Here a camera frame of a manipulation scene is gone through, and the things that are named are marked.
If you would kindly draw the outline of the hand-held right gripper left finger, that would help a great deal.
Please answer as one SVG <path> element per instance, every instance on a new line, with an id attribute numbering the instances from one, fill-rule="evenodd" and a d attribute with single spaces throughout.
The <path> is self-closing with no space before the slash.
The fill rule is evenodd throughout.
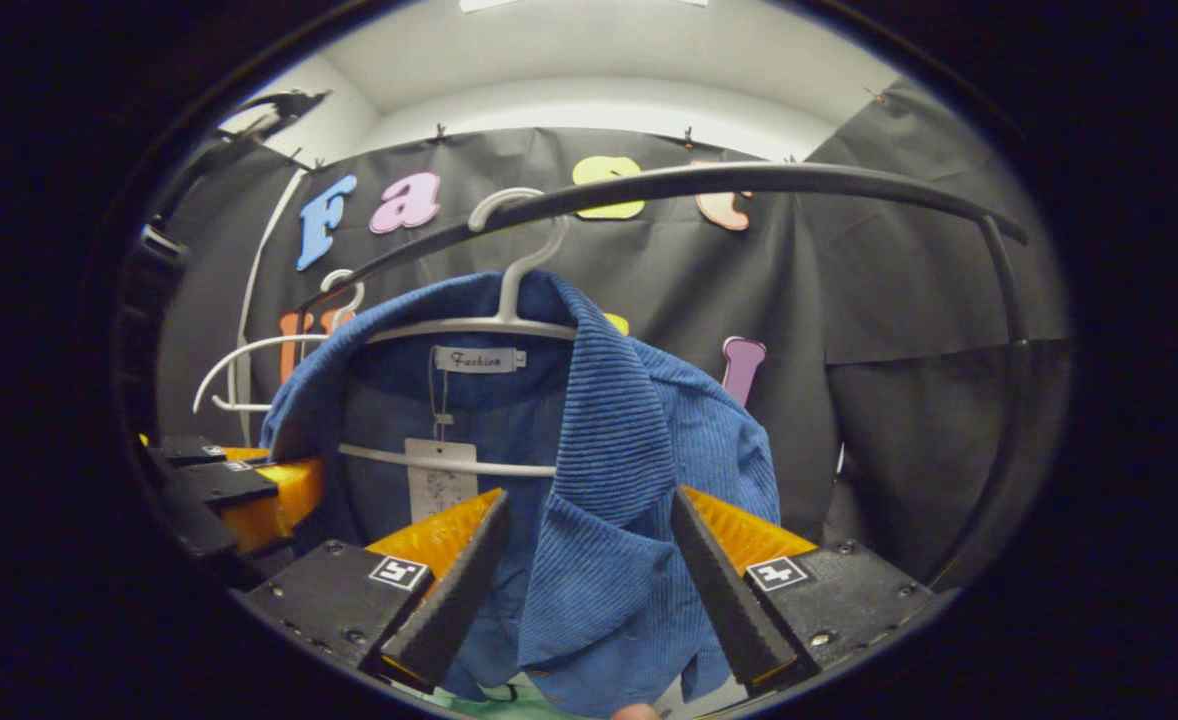
<path id="1" fill-rule="evenodd" d="M 370 547 L 329 539 L 241 603 L 325 662 L 434 691 L 490 592 L 511 527 L 510 493 L 494 489 Z"/>

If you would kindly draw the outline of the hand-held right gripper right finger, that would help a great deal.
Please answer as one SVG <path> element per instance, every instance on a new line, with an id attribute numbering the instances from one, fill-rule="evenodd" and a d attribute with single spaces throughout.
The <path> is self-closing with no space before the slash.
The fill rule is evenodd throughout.
<path id="1" fill-rule="evenodd" d="M 853 539 L 816 544 L 689 485 L 671 531 L 752 698 L 848 669 L 940 609 L 927 584 Z"/>

